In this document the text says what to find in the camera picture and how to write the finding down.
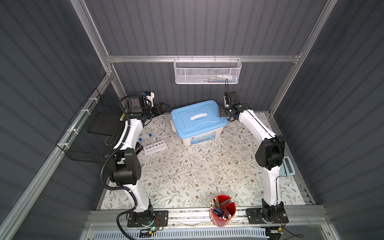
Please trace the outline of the blue plastic bin lid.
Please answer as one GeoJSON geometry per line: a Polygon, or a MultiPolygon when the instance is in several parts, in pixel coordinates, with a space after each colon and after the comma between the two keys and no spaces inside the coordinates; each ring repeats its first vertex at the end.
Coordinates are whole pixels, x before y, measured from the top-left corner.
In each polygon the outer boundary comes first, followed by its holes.
{"type": "Polygon", "coordinates": [[[226,117],[219,116],[219,106],[213,100],[174,109],[171,116],[181,139],[208,133],[228,124],[226,117]]]}

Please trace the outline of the white test tube rack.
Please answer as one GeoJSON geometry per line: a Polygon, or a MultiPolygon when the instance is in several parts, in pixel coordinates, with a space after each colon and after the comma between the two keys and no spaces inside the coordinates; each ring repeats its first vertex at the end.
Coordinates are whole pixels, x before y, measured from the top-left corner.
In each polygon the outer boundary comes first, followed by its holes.
{"type": "Polygon", "coordinates": [[[162,141],[158,141],[158,142],[154,143],[153,145],[148,145],[148,146],[144,147],[143,150],[144,150],[145,156],[149,156],[151,154],[154,154],[154,153],[157,153],[160,151],[164,151],[167,148],[168,148],[168,145],[166,144],[166,142],[164,140],[162,140],[162,141]]]}

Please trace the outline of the white plastic storage bin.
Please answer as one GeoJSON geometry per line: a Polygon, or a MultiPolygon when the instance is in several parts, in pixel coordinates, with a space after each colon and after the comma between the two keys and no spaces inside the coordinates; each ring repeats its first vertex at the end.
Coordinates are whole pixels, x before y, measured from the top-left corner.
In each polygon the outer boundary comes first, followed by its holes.
{"type": "Polygon", "coordinates": [[[228,122],[224,122],[223,124],[213,125],[206,130],[198,130],[189,132],[188,134],[182,134],[182,129],[177,129],[173,120],[170,120],[170,122],[172,130],[178,134],[185,147],[219,139],[224,127],[228,125],[228,122]]]}

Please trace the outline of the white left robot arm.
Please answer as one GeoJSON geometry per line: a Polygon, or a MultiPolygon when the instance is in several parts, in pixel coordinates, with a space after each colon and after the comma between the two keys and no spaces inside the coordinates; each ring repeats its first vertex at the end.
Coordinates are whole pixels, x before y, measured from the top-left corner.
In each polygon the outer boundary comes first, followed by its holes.
{"type": "Polygon", "coordinates": [[[118,214],[116,221],[125,215],[134,224],[144,226],[139,233],[140,237],[150,237],[159,226],[165,223],[158,219],[154,213],[152,203],[145,194],[139,182],[142,175],[142,166],[138,154],[145,146],[139,143],[139,135],[146,121],[164,114],[168,105],[154,104],[155,94],[146,91],[139,96],[125,96],[120,99],[119,106],[123,111],[121,120],[124,121],[124,130],[113,149],[106,155],[106,161],[101,171],[108,171],[110,181],[116,183],[112,187],[101,180],[103,187],[110,191],[124,190],[131,197],[133,207],[118,214]]]}

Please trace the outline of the yellow item in basket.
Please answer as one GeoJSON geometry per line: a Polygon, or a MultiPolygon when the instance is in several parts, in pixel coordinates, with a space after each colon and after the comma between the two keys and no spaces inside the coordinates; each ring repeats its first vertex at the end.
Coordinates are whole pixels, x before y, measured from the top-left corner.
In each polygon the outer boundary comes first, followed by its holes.
{"type": "Polygon", "coordinates": [[[124,110],[124,113],[121,115],[121,117],[120,117],[120,121],[122,122],[122,121],[124,121],[125,119],[126,119],[126,115],[127,115],[127,113],[128,113],[128,109],[125,109],[124,110]]]}

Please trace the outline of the teal calculator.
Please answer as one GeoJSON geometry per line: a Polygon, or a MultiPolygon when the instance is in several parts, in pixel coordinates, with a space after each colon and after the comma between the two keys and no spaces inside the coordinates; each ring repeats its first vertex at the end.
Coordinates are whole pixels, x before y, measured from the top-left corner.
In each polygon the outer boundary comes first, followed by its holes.
{"type": "Polygon", "coordinates": [[[284,157],[280,168],[280,176],[288,177],[296,174],[294,164],[289,157],[284,157]]]}

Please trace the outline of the red pencil cup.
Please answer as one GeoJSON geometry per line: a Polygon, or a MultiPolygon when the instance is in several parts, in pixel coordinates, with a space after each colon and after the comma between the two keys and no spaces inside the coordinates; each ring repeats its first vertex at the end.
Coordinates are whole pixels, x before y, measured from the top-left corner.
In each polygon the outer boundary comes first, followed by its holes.
{"type": "Polygon", "coordinates": [[[211,201],[210,220],[215,226],[224,227],[235,216],[236,211],[236,204],[232,197],[227,195],[215,196],[211,201]]]}

